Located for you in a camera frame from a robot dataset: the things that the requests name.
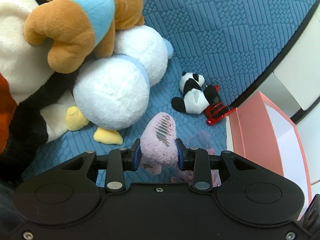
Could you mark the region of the red hair clip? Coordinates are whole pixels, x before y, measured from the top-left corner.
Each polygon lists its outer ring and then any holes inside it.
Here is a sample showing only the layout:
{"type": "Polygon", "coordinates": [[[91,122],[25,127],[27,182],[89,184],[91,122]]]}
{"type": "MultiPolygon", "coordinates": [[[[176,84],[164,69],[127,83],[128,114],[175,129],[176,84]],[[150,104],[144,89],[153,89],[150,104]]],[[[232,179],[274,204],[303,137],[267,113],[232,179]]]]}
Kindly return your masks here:
{"type": "Polygon", "coordinates": [[[236,108],[227,106],[223,103],[219,94],[219,86],[208,85],[203,93],[209,102],[209,106],[204,111],[209,126],[213,126],[220,122],[223,118],[236,110],[236,108]]]}

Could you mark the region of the brown teddy bear blue shirt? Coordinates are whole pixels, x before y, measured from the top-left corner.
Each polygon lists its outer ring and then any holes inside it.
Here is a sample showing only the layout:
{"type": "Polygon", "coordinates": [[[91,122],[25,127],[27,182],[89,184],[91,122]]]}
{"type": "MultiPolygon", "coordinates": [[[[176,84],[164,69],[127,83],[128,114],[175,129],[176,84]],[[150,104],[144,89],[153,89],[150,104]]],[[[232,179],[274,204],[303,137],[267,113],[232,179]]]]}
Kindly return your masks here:
{"type": "Polygon", "coordinates": [[[144,0],[46,0],[27,17],[24,38],[34,46],[53,40],[47,61],[69,74],[94,53],[113,54],[116,31],[144,24],[144,0]]]}

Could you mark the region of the striped plush blanket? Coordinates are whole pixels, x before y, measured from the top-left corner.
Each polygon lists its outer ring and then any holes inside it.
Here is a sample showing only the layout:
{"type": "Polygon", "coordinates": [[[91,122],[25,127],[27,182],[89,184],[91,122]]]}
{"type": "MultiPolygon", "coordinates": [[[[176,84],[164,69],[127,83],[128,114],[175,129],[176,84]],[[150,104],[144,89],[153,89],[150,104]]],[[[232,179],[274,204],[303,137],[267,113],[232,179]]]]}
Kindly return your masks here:
{"type": "Polygon", "coordinates": [[[47,63],[50,42],[31,46],[24,23],[45,0],[1,0],[1,183],[15,187],[37,149],[67,131],[76,74],[47,63]]]}

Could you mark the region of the white blue plush duck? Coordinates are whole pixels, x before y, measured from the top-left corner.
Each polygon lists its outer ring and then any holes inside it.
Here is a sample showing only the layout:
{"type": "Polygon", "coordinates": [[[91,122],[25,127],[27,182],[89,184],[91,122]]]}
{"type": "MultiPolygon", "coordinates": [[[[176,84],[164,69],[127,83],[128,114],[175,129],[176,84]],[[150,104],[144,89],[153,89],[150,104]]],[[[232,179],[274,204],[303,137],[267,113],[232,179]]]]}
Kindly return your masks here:
{"type": "Polygon", "coordinates": [[[80,68],[73,87],[76,105],[66,112],[68,130],[91,122],[97,126],[95,141],[121,145],[119,130],[146,112],[150,89],[161,81],[173,52],[171,43],[147,25],[118,31],[111,57],[80,68]]]}

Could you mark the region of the small panda plush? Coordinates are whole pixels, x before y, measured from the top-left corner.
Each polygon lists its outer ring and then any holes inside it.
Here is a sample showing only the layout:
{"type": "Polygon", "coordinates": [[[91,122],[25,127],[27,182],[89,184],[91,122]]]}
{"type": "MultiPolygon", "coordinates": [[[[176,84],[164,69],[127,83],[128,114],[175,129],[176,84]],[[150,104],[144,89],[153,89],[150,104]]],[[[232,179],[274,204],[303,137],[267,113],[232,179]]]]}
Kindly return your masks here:
{"type": "Polygon", "coordinates": [[[179,88],[183,97],[174,97],[171,100],[172,108],[181,113],[201,114],[209,106],[222,103],[218,89],[214,85],[207,85],[203,75],[191,72],[183,72],[179,88]]]}

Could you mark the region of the blue quilted bedspread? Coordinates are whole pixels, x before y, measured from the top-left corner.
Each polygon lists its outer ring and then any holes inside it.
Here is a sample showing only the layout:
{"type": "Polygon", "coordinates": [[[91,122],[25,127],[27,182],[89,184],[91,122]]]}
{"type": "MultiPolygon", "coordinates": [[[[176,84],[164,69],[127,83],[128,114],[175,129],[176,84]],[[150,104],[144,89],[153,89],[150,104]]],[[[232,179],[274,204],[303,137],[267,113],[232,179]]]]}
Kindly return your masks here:
{"type": "Polygon", "coordinates": [[[266,70],[294,35],[317,0],[144,0],[146,25],[174,48],[160,83],[153,86],[146,113],[120,132],[130,147],[151,118],[169,113],[177,135],[191,147],[225,150],[225,121],[208,126],[203,115],[174,111],[182,72],[202,74],[220,87],[222,100],[233,103],[266,70]]]}

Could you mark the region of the fluffy lilac hair clip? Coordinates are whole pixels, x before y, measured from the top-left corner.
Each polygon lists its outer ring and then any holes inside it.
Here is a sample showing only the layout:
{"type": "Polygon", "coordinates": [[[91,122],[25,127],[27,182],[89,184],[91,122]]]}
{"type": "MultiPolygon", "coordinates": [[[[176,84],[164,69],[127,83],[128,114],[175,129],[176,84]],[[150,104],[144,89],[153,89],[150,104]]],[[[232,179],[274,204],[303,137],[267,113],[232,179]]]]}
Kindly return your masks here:
{"type": "Polygon", "coordinates": [[[156,114],[140,138],[142,153],[140,167],[158,175],[162,172],[163,166],[176,166],[178,162],[176,138],[176,124],[173,117],[165,112],[156,114]]]}

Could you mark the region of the pink storage box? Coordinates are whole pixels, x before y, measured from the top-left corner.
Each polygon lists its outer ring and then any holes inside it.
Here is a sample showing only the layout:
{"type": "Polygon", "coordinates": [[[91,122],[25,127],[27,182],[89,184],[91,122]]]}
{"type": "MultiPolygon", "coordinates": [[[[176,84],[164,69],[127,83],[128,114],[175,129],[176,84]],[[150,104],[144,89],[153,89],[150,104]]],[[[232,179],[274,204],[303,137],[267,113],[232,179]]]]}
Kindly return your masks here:
{"type": "Polygon", "coordinates": [[[227,149],[296,183],[305,212],[311,180],[297,126],[267,96],[256,92],[226,118],[227,149]]]}

